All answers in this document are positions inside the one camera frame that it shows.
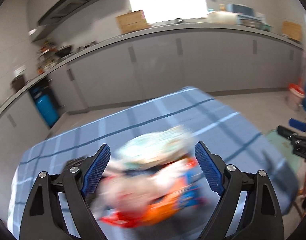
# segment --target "cardboard box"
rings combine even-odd
[[[284,21],[282,26],[282,33],[286,34],[293,40],[302,40],[302,26],[300,24]]]
[[[117,16],[116,21],[122,34],[147,29],[149,27],[143,10]]]

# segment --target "plastic bag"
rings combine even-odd
[[[192,147],[192,134],[182,126],[164,132],[143,134],[117,150],[117,154],[130,170],[146,170],[163,165],[187,154]]]
[[[103,180],[100,189],[106,205],[115,210],[96,219],[114,226],[133,228],[165,220],[181,209],[203,203],[192,168],[193,158],[184,158],[153,176],[113,177]]]

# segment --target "kitchen cabinet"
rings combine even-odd
[[[25,92],[0,115],[0,216],[6,221],[14,172],[23,153],[46,139],[49,128]]]
[[[252,40],[247,34],[188,31],[181,34],[185,85],[206,92],[247,89]]]
[[[88,107],[68,64],[52,71],[48,76],[51,80],[52,90],[66,112],[79,111]]]
[[[184,86],[182,44],[178,32],[146,35],[131,42],[134,65],[146,98],[156,98]]]
[[[301,64],[301,50],[264,37],[257,40],[257,55],[253,55],[251,88],[286,88],[297,82]]]
[[[19,97],[4,113],[11,125],[29,147],[43,141],[50,128],[37,110],[29,92]]]
[[[180,36],[185,85],[206,92],[285,88],[298,78],[301,50],[283,41],[232,31]]]
[[[70,68],[88,106],[144,99],[138,70],[127,42],[112,44],[70,62]]]

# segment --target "floor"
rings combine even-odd
[[[288,127],[288,120],[290,118],[305,121],[306,112],[303,109],[298,112],[290,109],[285,103],[286,95],[287,92],[281,91],[219,96],[215,98],[242,113],[244,117],[257,126],[262,133],[267,133],[275,129],[278,125]],[[97,110],[83,114],[64,115],[61,117],[62,120],[59,121],[59,125],[56,127],[56,130],[53,131],[52,135],[61,134],[67,130],[95,121],[125,108],[127,107]],[[297,173],[300,188],[304,183],[305,172],[306,163],[303,162]],[[283,217],[283,221],[285,238],[287,238],[300,222],[300,216],[294,207],[292,207],[289,214]]]

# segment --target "countertop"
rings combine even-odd
[[[44,78],[46,75],[51,73],[52,71],[58,69],[59,67],[65,65],[66,63],[83,56],[91,51],[94,51],[96,49],[102,48],[104,46],[123,41],[126,39],[146,35],[146,34],[151,34],[151,33],[158,33],[158,32],[163,32],[163,31],[171,31],[171,30],[181,30],[181,29],[199,29],[199,28],[210,28],[210,29],[228,29],[228,30],[238,30],[238,31],[245,31],[245,32],[250,32],[250,33],[257,33],[260,35],[268,36],[277,40],[281,40],[284,42],[289,43],[290,45],[293,45],[295,47],[298,47],[300,49],[303,49],[303,46],[301,44],[298,44],[296,42],[293,42],[283,36],[277,35],[275,33],[270,33],[266,31],[261,31],[255,28],[250,28],[250,27],[244,27],[244,26],[239,26],[239,25],[227,25],[227,24],[213,24],[213,23],[181,23],[181,24],[170,24],[170,25],[160,25],[160,26],[154,26],[150,27],[145,30],[140,30],[132,33],[127,33],[123,35],[119,35],[110,39],[107,39],[105,41],[102,41],[94,46],[88,47],[71,57],[61,61],[51,69],[47,70],[45,73],[43,73],[40,76],[37,76],[33,80],[31,80],[29,83],[27,83],[20,91],[15,93],[13,96],[11,96],[5,103],[3,103],[2,107],[0,108],[0,115],[2,114],[3,111],[5,111],[19,96],[27,91],[29,88],[31,88],[33,85],[35,85],[37,82],[39,82],[42,78]]]

